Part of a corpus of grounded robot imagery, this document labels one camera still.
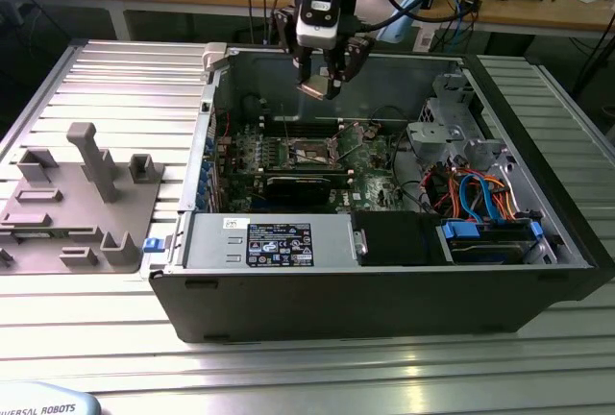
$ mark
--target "floor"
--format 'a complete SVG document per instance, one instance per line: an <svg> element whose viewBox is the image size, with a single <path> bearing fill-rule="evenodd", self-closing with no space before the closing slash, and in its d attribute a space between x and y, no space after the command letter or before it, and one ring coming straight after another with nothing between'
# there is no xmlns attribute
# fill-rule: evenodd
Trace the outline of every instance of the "floor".
<svg viewBox="0 0 615 415"><path fill-rule="evenodd" d="M51 7L46 10L74 38L114 37L111 22L104 11ZM15 29L7 23L0 25L0 134L20 113L67 43L37 9L25 5L23 11L25 19L21 28ZM134 36L139 40L248 43L250 39L248 20L239 16L194 15L193 26L187 15L179 13L130 12L129 20ZM261 22L261 17L255 17L256 25ZM409 36L405 42L389 48L409 50L413 38ZM488 38L488 33L474 32L467 51L482 54ZM256 39L260 40L258 31ZM584 43L595 45L596 41L586 39ZM462 51L466 45L463 43L458 47L447 47L445 51ZM587 58L565 37L537 37L526 57L539 60L565 88L572 86ZM615 123L615 119L603 113L604 106L615 105L614 77L615 65L611 62L597 74L579 100L581 107L603 132Z"/></svg>

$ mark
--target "desk leg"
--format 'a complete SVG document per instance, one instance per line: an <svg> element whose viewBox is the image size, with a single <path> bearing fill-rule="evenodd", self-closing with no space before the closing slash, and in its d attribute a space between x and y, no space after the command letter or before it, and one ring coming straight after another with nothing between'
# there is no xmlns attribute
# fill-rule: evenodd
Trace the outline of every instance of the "desk leg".
<svg viewBox="0 0 615 415"><path fill-rule="evenodd" d="M115 30L117 40L132 40L131 31L128 28L124 7L121 4L111 3L107 6L107 11L111 17L111 23Z"/></svg>
<svg viewBox="0 0 615 415"><path fill-rule="evenodd" d="M440 29L441 23L421 23L419 32L414 40L415 52L428 53L431 48L431 42L435 37L435 32Z"/></svg>

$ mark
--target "power supply label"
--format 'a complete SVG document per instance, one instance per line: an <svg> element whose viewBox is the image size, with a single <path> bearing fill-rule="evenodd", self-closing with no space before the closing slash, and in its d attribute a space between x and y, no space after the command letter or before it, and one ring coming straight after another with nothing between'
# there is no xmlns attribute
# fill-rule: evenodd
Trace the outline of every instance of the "power supply label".
<svg viewBox="0 0 615 415"><path fill-rule="evenodd" d="M314 265L309 223L248 225L248 266L253 268Z"/></svg>

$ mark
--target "blue drive bracket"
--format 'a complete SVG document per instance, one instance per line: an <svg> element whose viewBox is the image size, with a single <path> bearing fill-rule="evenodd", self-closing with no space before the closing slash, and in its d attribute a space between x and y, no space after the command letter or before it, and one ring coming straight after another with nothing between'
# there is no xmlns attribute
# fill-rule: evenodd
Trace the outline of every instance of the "blue drive bracket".
<svg viewBox="0 0 615 415"><path fill-rule="evenodd" d="M442 226L442 231L447 239L455 237L480 237L477 224L471 221L447 221Z"/></svg>

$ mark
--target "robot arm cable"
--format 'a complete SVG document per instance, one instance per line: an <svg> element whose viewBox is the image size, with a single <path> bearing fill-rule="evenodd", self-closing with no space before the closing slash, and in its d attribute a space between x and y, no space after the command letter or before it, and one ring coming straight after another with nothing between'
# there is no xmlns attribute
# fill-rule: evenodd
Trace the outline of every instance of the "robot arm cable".
<svg viewBox="0 0 615 415"><path fill-rule="evenodd" d="M406 14L408 14L409 11L414 9L419 4L423 3L423 1L424 0L413 0L412 2L407 4L405 7L403 7L401 10L399 10L397 13L395 13L392 16L386 18L384 21L381 21L380 23L376 23L376 24L363 24L359 28L359 31L362 32L362 33L371 33L373 31L377 31L378 29L384 28L384 27L390 25L391 23L394 23L395 21L397 21L401 17L405 16ZM448 21L454 21L456 19L462 18L466 14L474 12L478 8L478 6L479 6L479 0L473 0L472 7L468 7L466 9L461 9L460 11L455 12L455 14L453 14L451 16L446 16L444 18L433 18L433 19L437 19L437 21L434 21L436 23L437 22L445 23L445 22L448 22Z"/></svg>

